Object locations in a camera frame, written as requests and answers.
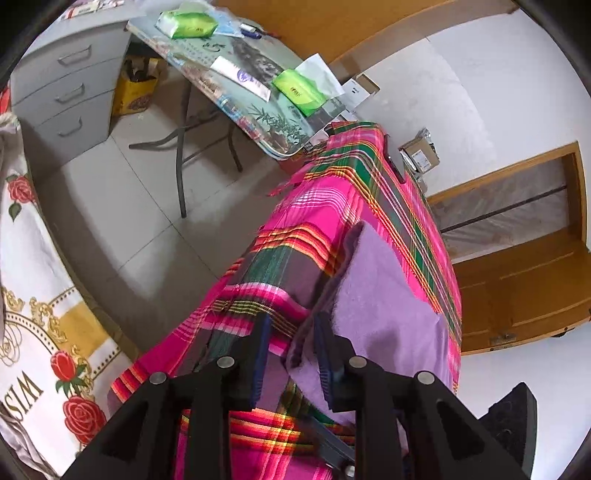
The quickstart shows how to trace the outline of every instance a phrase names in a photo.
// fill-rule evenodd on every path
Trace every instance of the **drawer handle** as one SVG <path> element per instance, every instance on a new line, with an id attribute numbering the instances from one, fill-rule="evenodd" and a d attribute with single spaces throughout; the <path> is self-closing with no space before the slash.
<path id="1" fill-rule="evenodd" d="M 76 133 L 80 128 L 82 128 L 82 117 L 78 118 L 78 125 L 74 127 L 72 130 L 70 130 L 69 132 L 58 132 L 57 134 L 60 137 L 69 137 L 71 134 Z"/>
<path id="2" fill-rule="evenodd" d="M 66 61 L 70 57 L 73 57 L 74 55 L 79 55 L 80 53 L 84 53 L 85 51 L 88 52 L 88 55 L 86 55 L 82 58 L 79 58 L 79 59 L 73 59 L 72 61 Z M 88 45 L 86 48 L 83 48 L 82 50 L 78 50 L 78 51 L 75 51 L 74 53 L 69 53 L 68 55 L 64 55 L 63 57 L 58 58 L 57 62 L 60 65 L 67 67 L 68 65 L 72 65 L 73 63 L 76 63 L 77 61 L 86 60 L 87 58 L 90 57 L 90 55 L 92 55 L 92 44 Z"/>
<path id="3" fill-rule="evenodd" d="M 68 103 L 71 100 L 73 100 L 74 98 L 78 98 L 79 96 L 84 95 L 84 90 L 85 90 L 84 83 L 81 83 L 78 88 L 75 88 L 71 92 L 65 93 L 62 96 L 56 97 L 56 102 L 61 103 L 61 104 Z"/>

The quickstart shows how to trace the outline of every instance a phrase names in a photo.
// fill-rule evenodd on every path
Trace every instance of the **plastic bag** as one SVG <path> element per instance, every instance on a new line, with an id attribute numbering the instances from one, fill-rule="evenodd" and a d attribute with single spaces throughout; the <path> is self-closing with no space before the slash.
<path id="1" fill-rule="evenodd" d="M 217 22 L 201 12 L 163 12 L 156 22 L 158 28 L 169 38 L 210 37 Z"/>
<path id="2" fill-rule="evenodd" d="M 284 70 L 273 79 L 273 85 L 289 98 L 305 116 L 312 115 L 328 100 L 316 88 L 313 80 L 304 77 L 296 70 Z"/>

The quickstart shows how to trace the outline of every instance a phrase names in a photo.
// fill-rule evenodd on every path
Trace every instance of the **lavender cloth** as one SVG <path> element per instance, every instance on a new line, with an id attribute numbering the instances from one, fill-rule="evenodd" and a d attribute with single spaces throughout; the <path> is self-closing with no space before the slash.
<path id="1" fill-rule="evenodd" d="M 335 335 L 350 339 L 357 355 L 410 377 L 429 370 L 451 389 L 445 317 L 414 296 L 394 251 L 370 224 L 357 223 L 344 247 L 345 261 L 287 354 L 287 371 L 306 399 L 338 423 L 355 422 L 355 412 L 333 413 L 324 400 L 311 328 L 313 316 L 322 311 L 331 314 Z"/>

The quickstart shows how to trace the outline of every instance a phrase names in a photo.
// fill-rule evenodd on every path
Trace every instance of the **plaid fabric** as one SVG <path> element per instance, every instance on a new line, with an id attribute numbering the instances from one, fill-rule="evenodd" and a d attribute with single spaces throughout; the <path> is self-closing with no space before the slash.
<path id="1" fill-rule="evenodd" d="M 303 413 L 319 414 L 287 377 L 281 359 L 343 261 L 343 238 L 360 220 L 392 246 L 413 293 L 447 318 L 448 362 L 457 387 L 460 294 L 427 202 L 409 174 L 399 184 L 382 154 L 379 126 L 345 122 L 333 124 L 331 133 L 282 187 L 293 189 L 201 306 L 112 386 L 118 400 L 125 401 L 152 372 L 182 375 L 198 369 L 226 354 L 238 336 L 250 332 L 254 315 L 267 312 L 274 332 L 260 409 L 231 414 L 234 479 L 321 480 L 330 475 L 309 455 L 311 447 L 294 423 Z M 352 431 L 324 421 L 352 442 Z M 185 446 L 181 431 L 179 459 Z M 176 465 L 176 478 L 181 478 L 183 462 Z"/>

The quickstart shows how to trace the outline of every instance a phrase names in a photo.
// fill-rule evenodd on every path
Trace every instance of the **paper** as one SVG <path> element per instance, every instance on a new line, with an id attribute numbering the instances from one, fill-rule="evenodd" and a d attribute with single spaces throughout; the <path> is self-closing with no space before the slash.
<path id="1" fill-rule="evenodd" d="M 316 88 L 329 100 L 343 95 L 345 92 L 335 74 L 330 71 L 318 53 L 305 59 L 295 70 L 304 77 L 313 80 L 316 83 Z"/>

